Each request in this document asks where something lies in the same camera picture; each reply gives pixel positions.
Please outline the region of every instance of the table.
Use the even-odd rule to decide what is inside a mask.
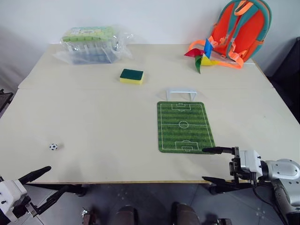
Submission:
[[[57,46],[50,46],[0,119],[1,175],[15,179],[51,165],[38,183],[230,180],[229,154],[158,151],[156,104],[172,86],[198,91],[195,101],[205,104],[216,145],[299,163],[300,126],[257,66],[203,67],[199,75],[194,60],[182,56],[186,47],[134,45],[136,60],[71,66],[53,58]],[[145,71],[145,83],[120,83],[123,68]],[[50,143],[60,149],[49,150]]]

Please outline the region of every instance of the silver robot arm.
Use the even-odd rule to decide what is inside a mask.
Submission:
[[[233,191],[243,188],[255,188],[260,183],[270,181],[277,206],[289,225],[300,225],[300,165],[290,159],[262,161],[254,150],[239,150],[238,147],[214,147],[203,149],[207,153],[231,153],[234,155],[229,163],[233,182],[224,179],[203,177],[217,185],[215,193]]]

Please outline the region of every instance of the cable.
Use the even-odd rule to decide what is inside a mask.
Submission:
[[[262,199],[262,198],[259,196],[259,194],[257,193],[256,188],[257,188],[257,187],[252,188],[253,193],[255,194],[255,196],[256,196],[259,200],[261,200],[262,202],[264,202],[264,203],[270,205],[270,206],[273,208],[273,210],[277,213],[277,215],[279,216],[281,222],[282,222],[284,225],[288,225],[288,223],[286,222],[286,220],[285,220],[284,216],[282,215],[281,211],[280,211],[279,209],[277,209],[277,207],[275,207],[272,203],[267,202],[266,200]]]

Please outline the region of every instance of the clear plastic bag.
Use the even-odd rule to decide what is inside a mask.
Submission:
[[[112,26],[73,27],[60,40],[64,51],[54,56],[69,64],[114,63],[132,57],[126,48],[132,37]]]

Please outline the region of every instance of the teal backpack strap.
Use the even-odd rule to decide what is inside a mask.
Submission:
[[[228,40],[229,35],[231,34],[231,32],[233,31],[236,21],[238,19],[238,17],[234,14],[234,9],[239,5],[240,0],[232,0],[230,3],[227,4],[227,6],[223,9],[222,14],[224,12],[224,10],[230,5],[230,4],[234,4],[233,8],[232,8],[232,12],[231,12],[231,16],[229,19],[229,23],[228,23],[228,28],[227,28],[227,32],[226,32],[226,36],[224,38],[222,38],[221,40],[217,40],[220,41],[220,44],[226,43],[226,41]]]
[[[264,21],[265,21],[265,22],[264,22],[264,25],[263,25],[263,28],[262,28],[261,32],[259,33],[259,35],[258,35],[258,37],[257,37],[257,40],[258,40],[258,41],[263,41],[264,38],[265,38],[265,36],[266,36],[266,34],[267,34],[267,32],[268,32],[268,30],[269,30],[271,13],[270,13],[270,11],[269,11],[268,5],[265,4],[264,2],[262,2],[262,0],[248,0],[248,2],[252,2],[252,3],[253,3],[253,6],[251,6],[251,8],[241,16],[241,18],[240,18],[238,24],[236,25],[236,29],[235,29],[235,31],[234,31],[234,34],[233,34],[233,36],[232,36],[232,39],[231,39],[231,41],[230,41],[230,43],[229,43],[229,45],[228,45],[228,48],[227,48],[227,50],[226,50],[226,55],[227,55],[227,57],[228,57],[228,53],[229,53],[229,51],[230,51],[230,49],[231,49],[232,43],[234,42],[235,38],[237,37],[237,35],[238,35],[238,33],[239,33],[241,27],[242,27],[242,26],[243,26],[243,25],[244,25],[244,24],[245,24],[252,16],[254,16],[254,14],[255,14],[258,10],[261,10],[261,12],[262,12],[262,14],[263,14],[263,16],[264,16]],[[255,50],[255,51],[253,52],[252,55],[254,55],[254,54],[259,50],[259,48],[258,48],[257,50]]]
[[[234,3],[234,2],[235,2],[234,0],[230,1],[230,2],[223,8],[223,10],[222,10],[222,12],[221,12],[221,14],[220,14],[220,16],[219,16],[219,18],[218,18],[218,20],[217,20],[217,23],[220,21],[220,19],[221,19],[223,13],[225,12],[225,10],[226,10],[232,3]]]

